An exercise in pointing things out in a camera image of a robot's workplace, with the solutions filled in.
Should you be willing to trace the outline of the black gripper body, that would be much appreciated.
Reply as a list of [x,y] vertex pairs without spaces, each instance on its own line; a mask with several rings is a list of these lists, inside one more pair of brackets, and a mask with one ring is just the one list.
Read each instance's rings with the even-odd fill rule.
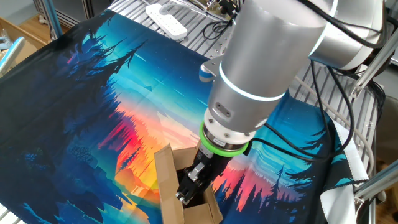
[[230,157],[219,156],[209,151],[205,146],[200,146],[193,164],[184,168],[179,187],[189,188],[190,199],[195,194],[202,194],[215,178],[224,171],[230,160]]

